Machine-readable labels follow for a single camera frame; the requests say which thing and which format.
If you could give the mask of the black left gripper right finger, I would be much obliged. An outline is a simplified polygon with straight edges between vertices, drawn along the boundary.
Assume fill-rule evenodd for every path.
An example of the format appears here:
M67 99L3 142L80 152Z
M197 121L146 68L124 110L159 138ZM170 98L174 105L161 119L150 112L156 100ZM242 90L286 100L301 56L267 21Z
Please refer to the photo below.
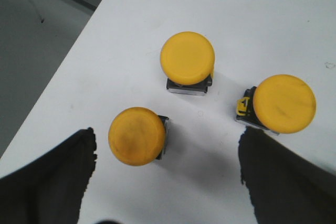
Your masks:
M334 175L252 127L238 158L258 223L335 223Z

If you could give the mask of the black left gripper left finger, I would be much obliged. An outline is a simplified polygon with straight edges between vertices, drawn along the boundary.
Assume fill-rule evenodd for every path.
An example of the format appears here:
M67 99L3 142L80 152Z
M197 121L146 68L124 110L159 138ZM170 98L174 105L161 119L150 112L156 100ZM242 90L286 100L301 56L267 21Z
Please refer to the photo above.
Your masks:
M93 129L79 130L1 178L1 223L77 223L96 149Z

